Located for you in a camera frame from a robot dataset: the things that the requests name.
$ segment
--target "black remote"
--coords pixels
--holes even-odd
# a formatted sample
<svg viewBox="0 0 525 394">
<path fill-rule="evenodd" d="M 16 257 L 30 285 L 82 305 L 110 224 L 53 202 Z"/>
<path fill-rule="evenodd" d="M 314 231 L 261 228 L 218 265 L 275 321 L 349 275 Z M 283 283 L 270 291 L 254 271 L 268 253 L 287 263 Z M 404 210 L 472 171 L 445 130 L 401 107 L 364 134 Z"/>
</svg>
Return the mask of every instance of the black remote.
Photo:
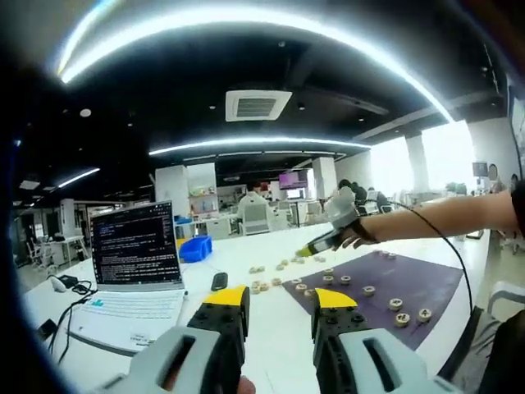
<svg viewBox="0 0 525 394">
<path fill-rule="evenodd" d="M 213 277 L 212 291 L 226 289 L 228 286 L 228 274 L 227 273 L 216 273 Z"/>
</svg>

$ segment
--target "blue plastic bin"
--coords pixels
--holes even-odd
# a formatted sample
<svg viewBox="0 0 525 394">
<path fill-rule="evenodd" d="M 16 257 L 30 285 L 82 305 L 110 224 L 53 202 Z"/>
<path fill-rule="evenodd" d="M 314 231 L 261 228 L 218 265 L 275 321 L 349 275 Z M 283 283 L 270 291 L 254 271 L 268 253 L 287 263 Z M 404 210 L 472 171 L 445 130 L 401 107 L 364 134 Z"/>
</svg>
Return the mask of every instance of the blue plastic bin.
<svg viewBox="0 0 525 394">
<path fill-rule="evenodd" d="M 196 236 L 186 241 L 179 250 L 179 256 L 185 263 L 197 263 L 212 253 L 212 238 L 210 236 Z"/>
</svg>

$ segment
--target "laptop keyboard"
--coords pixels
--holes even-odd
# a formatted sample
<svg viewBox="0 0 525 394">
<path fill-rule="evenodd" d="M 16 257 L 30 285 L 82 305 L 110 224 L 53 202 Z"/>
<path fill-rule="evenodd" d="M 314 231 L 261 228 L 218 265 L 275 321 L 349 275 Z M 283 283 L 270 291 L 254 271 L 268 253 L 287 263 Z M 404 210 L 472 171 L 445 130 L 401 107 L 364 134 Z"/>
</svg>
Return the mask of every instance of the laptop keyboard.
<svg viewBox="0 0 525 394">
<path fill-rule="evenodd" d="M 183 300 L 182 291 L 169 295 L 154 293 L 97 293 L 82 305 L 82 310 L 92 314 L 118 318 L 173 318 L 178 315 L 177 304 Z"/>
</svg>

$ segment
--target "computer mouse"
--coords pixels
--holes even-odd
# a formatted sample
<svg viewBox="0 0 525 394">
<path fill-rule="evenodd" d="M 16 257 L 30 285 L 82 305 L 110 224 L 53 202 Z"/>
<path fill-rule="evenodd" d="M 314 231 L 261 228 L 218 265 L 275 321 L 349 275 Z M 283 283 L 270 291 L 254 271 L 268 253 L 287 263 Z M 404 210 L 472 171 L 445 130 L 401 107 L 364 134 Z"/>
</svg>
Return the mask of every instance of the computer mouse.
<svg viewBox="0 0 525 394">
<path fill-rule="evenodd" d="M 49 280 L 51 281 L 52 288 L 54 291 L 58 291 L 59 293 L 63 293 L 66 291 L 66 285 L 64 285 L 62 281 L 57 277 L 50 277 Z"/>
</svg>

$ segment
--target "ceiling air conditioner vent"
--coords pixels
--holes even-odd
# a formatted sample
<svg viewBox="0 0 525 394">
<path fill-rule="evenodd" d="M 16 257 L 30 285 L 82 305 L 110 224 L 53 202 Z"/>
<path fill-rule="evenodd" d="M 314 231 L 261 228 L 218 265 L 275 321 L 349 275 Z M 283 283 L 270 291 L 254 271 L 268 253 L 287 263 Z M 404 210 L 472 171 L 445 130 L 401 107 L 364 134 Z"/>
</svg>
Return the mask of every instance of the ceiling air conditioner vent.
<svg viewBox="0 0 525 394">
<path fill-rule="evenodd" d="M 275 121 L 291 96 L 280 90 L 230 90 L 226 92 L 226 121 Z"/>
</svg>

